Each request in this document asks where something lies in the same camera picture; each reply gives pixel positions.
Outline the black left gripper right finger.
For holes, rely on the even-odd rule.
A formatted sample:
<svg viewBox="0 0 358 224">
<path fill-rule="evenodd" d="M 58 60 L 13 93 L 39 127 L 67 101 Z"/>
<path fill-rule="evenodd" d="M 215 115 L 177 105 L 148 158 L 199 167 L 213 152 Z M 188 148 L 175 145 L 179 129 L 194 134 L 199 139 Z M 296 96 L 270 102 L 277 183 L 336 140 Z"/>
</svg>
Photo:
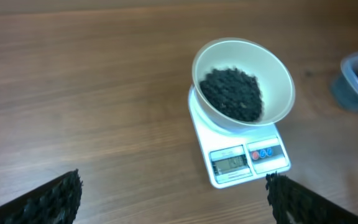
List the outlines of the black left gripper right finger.
<svg viewBox="0 0 358 224">
<path fill-rule="evenodd" d="M 358 215 L 278 173 L 267 174 L 267 200 L 277 223 L 358 224 Z"/>
</svg>

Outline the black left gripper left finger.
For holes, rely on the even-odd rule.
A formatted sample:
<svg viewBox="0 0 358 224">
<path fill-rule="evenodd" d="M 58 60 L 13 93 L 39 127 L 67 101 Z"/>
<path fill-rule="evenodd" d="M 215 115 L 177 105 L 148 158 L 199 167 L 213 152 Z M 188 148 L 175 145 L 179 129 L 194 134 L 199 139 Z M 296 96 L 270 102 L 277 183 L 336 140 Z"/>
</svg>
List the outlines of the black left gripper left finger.
<svg viewBox="0 0 358 224">
<path fill-rule="evenodd" d="M 0 224 L 72 224 L 81 204 L 83 182 L 69 171 L 0 206 Z"/>
</svg>

